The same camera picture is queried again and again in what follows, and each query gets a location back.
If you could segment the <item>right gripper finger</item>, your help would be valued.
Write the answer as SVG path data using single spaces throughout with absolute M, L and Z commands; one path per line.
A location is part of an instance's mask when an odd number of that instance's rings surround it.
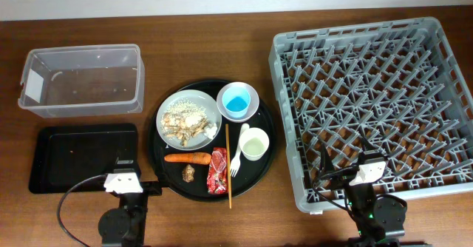
M 365 137 L 361 138 L 361 147 L 364 152 L 377 150 L 377 148 L 373 146 Z
M 319 147 L 319 152 L 320 152 L 320 172 L 321 173 L 328 173 L 328 172 L 333 172 L 334 166 L 332 163 L 332 160 L 328 154 L 327 147 L 325 146 L 324 143 L 321 143 L 321 146 Z

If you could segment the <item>cream white cup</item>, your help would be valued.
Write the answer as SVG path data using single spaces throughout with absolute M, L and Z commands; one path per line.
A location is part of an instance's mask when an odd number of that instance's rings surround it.
M 246 129 L 239 137 L 239 147 L 243 155 L 250 161 L 257 161 L 269 148 L 269 136 L 260 128 Z

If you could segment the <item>food scraps pile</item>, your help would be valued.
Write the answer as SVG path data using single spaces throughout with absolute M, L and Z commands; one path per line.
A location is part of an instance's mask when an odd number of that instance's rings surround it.
M 163 114 L 160 125 L 167 138 L 176 138 L 180 145 L 187 147 L 188 141 L 203 133 L 208 125 L 206 108 L 188 99 L 171 104 Z

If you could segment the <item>grey plate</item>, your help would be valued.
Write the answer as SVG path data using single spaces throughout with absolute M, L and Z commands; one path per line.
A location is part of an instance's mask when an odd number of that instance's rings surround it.
M 156 129 L 167 148 L 201 149 L 217 138 L 222 115 L 209 94 L 184 89 L 167 97 L 158 108 Z

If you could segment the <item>red snack wrapper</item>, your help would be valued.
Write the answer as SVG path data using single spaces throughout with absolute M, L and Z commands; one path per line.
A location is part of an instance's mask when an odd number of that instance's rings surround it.
M 225 194 L 228 192 L 227 165 L 226 148 L 214 147 L 206 181 L 209 194 Z

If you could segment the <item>white tissue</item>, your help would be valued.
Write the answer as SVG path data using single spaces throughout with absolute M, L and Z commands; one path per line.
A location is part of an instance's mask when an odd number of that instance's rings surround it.
M 217 125 L 215 123 L 210 123 L 205 127 L 205 136 L 209 139 L 213 139 L 217 133 Z

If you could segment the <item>pink bowl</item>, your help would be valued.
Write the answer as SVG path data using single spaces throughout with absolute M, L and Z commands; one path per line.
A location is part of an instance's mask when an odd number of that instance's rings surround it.
M 229 114 L 225 111 L 225 108 L 222 103 L 222 95 L 223 93 L 229 89 L 230 87 L 243 87 L 246 88 L 247 91 L 249 91 L 249 94 L 251 96 L 251 102 L 248 107 L 247 113 L 241 117 L 241 118 L 231 118 Z M 243 83 L 243 82 L 232 82 L 229 84 L 226 84 L 218 93 L 217 95 L 217 108 L 220 111 L 220 113 L 227 118 L 229 121 L 236 122 L 236 123 L 241 123 L 246 120 L 248 120 L 252 115 L 256 113 L 259 107 L 259 96 L 256 90 L 249 84 Z

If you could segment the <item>light blue cup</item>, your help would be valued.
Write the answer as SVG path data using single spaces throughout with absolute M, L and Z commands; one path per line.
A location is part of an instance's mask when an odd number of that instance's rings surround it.
M 249 91 L 243 87 L 230 87 L 222 95 L 225 111 L 231 118 L 241 118 L 247 111 L 251 102 Z

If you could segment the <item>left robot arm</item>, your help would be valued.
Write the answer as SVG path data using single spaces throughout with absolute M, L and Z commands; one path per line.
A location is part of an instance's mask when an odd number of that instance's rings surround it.
M 141 181 L 137 161 L 118 158 L 107 172 L 103 187 L 119 199 L 119 206 L 105 212 L 99 220 L 101 245 L 143 246 L 148 199 L 162 194 L 160 183 L 157 180 Z

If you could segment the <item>clear plastic waste bin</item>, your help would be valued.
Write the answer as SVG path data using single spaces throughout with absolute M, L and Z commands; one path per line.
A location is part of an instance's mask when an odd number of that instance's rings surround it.
M 136 44 L 31 50 L 18 106 L 42 118 L 140 113 L 145 66 Z

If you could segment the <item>brown food lump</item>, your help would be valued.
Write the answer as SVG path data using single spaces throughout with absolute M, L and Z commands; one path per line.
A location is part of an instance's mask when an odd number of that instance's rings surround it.
M 188 164 L 183 170 L 183 180 L 186 183 L 190 183 L 194 181 L 194 173 L 195 169 L 191 164 Z

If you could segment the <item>black rectangular tray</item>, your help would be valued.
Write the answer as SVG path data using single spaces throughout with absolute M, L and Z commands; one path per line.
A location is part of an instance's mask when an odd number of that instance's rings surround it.
M 137 161 L 133 123 L 49 126 L 37 137 L 29 190 L 64 193 L 87 178 L 106 174 L 117 158 Z

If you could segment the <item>orange carrot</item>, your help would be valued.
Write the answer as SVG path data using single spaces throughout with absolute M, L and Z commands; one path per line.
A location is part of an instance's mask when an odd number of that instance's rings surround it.
M 211 155 L 205 152 L 178 153 L 166 155 L 164 160 L 169 163 L 195 163 L 208 165 L 211 162 Z

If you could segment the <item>round black serving tray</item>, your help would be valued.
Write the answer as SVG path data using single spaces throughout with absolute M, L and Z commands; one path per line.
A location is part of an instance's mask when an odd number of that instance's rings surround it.
M 196 89 L 209 94 L 214 99 L 217 99 L 218 92 L 229 83 L 230 81 L 223 79 L 207 79 L 190 83 L 175 92 L 185 89 Z M 194 180 L 187 183 L 183 180 L 182 173 L 188 163 L 169 163 L 164 160 L 165 155 L 185 152 L 168 146 L 159 135 L 156 126 L 156 117 L 159 107 L 160 105 L 156 108 L 149 124 L 147 148 L 151 167 L 158 179 L 161 177 L 161 179 L 159 179 L 160 185 L 162 187 L 169 187 L 173 192 L 176 192 L 190 200 L 202 202 L 227 200 L 228 195 L 226 193 L 208 193 L 206 181 L 209 166 L 191 164 L 195 170 Z M 225 124 L 229 124 L 230 151 L 231 158 L 233 158 L 238 146 L 237 138 L 239 137 L 238 134 L 241 125 L 230 122 L 224 117 L 222 117 L 222 122 L 223 125 L 221 126 L 216 139 L 214 139 L 209 145 L 192 152 L 207 152 L 211 154 L 214 147 L 226 147 Z M 262 158 L 256 161 L 250 161 L 241 154 L 241 166 L 239 171 L 236 177 L 231 178 L 232 197 L 244 194 L 246 191 L 253 188 L 253 186 L 255 186 L 265 176 L 276 155 L 277 135 L 275 123 L 273 121 L 273 113 L 262 99 L 259 99 L 259 107 L 256 113 L 249 118 L 248 121 L 245 121 L 245 123 L 249 124 L 250 128 L 256 127 L 264 130 L 269 137 L 270 143 L 268 150 Z

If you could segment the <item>wooden chopstick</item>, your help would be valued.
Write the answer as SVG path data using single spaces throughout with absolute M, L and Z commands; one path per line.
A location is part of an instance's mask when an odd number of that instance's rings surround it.
M 225 125 L 225 143 L 226 143 L 226 158 L 227 158 L 227 184 L 228 184 L 228 206 L 232 209 L 232 188 L 231 188 L 231 157 L 230 157 L 230 137 L 229 125 Z

